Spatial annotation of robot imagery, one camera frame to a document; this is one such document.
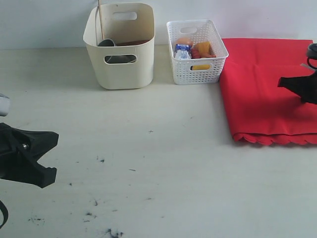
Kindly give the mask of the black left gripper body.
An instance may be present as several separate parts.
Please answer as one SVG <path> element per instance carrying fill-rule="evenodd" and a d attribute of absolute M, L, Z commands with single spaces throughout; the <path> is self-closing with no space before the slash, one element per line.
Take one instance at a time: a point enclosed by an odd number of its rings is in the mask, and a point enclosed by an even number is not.
<path fill-rule="evenodd" d="M 0 124 L 0 178 L 5 180 L 21 180 L 18 173 L 18 149 L 22 144 L 19 130 L 5 123 Z"/>

